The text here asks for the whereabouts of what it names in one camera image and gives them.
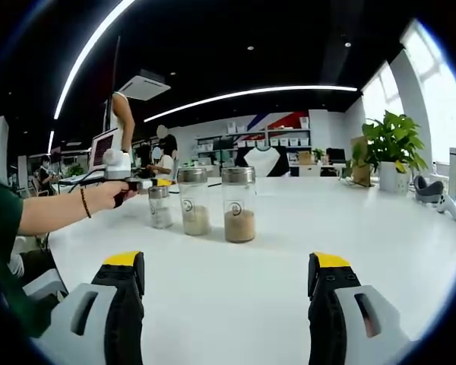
white controller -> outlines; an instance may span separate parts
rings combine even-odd
[[[456,221],[456,204],[453,202],[449,195],[441,195],[436,210],[441,214],[444,214],[446,211],[448,211]]]
[[[130,155],[109,148],[103,154],[103,163],[105,164],[105,179],[122,180],[130,177]]]

green sleeve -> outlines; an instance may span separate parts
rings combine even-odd
[[[22,199],[0,182],[0,256],[10,261],[22,217]]]

led light strip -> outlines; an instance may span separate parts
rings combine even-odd
[[[157,114],[156,116],[151,116],[144,120],[144,122],[149,122],[151,120],[160,118],[161,116],[166,116],[168,114],[172,114],[178,112],[180,110],[192,108],[193,106],[211,103],[212,101],[229,99],[231,97],[241,97],[242,95],[250,95],[250,94],[260,94],[260,93],[270,93],[273,91],[288,91],[288,90],[339,90],[339,91],[356,91],[356,87],[345,87],[345,86],[328,86],[328,85],[302,85],[302,86],[279,86],[279,87],[264,87],[262,89],[254,89],[254,90],[247,90],[247,91],[240,91],[238,93],[226,94],[221,95],[219,97],[211,97],[209,99],[204,99],[200,101],[196,101],[195,103],[186,104],[184,106],[180,106],[179,108],[167,110],[161,114]]]
[[[78,73],[81,65],[83,65],[84,60],[88,56],[88,54],[91,52],[92,48],[94,47],[95,43],[98,41],[98,39],[105,33],[105,30],[108,29],[110,25],[120,16],[123,11],[125,11],[131,4],[133,4],[135,0],[123,0],[112,10],[111,13],[108,14],[108,16],[105,18],[104,21],[101,22],[100,26],[94,31],[93,35],[91,38],[87,41],[86,45],[84,46],[83,50],[79,54],[78,58],[76,59],[76,62],[73,65],[73,68],[69,72],[68,79],[66,80],[66,83],[64,84],[64,87],[62,88],[61,96],[59,98],[59,102],[57,107],[55,108],[55,113],[54,113],[54,119],[57,119],[59,117],[59,114],[61,114],[61,109],[62,106],[66,100],[66,97],[68,96],[69,89],[71,88],[71,85],[73,84],[73,80],[76,77],[76,74]]]
[[[54,131],[51,131],[51,135],[49,136],[49,146],[47,148],[47,154],[51,154],[51,147],[52,147],[53,139],[54,139]]]

wall graphic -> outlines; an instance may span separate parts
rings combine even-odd
[[[294,129],[300,129],[301,123],[299,118],[302,116],[308,116],[308,112],[292,112],[292,113],[272,113],[272,114],[258,114],[253,120],[247,125],[247,132],[258,132],[263,131],[265,127],[269,129],[277,129],[282,125],[284,127],[292,127]],[[271,137],[282,135],[280,133],[271,133]],[[245,135],[239,137],[236,141],[251,141],[264,139],[264,135]]]

white pot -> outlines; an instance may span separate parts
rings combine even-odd
[[[409,190],[410,174],[407,165],[404,165],[406,173],[399,173],[395,163],[382,161],[378,165],[380,190],[405,195]]]

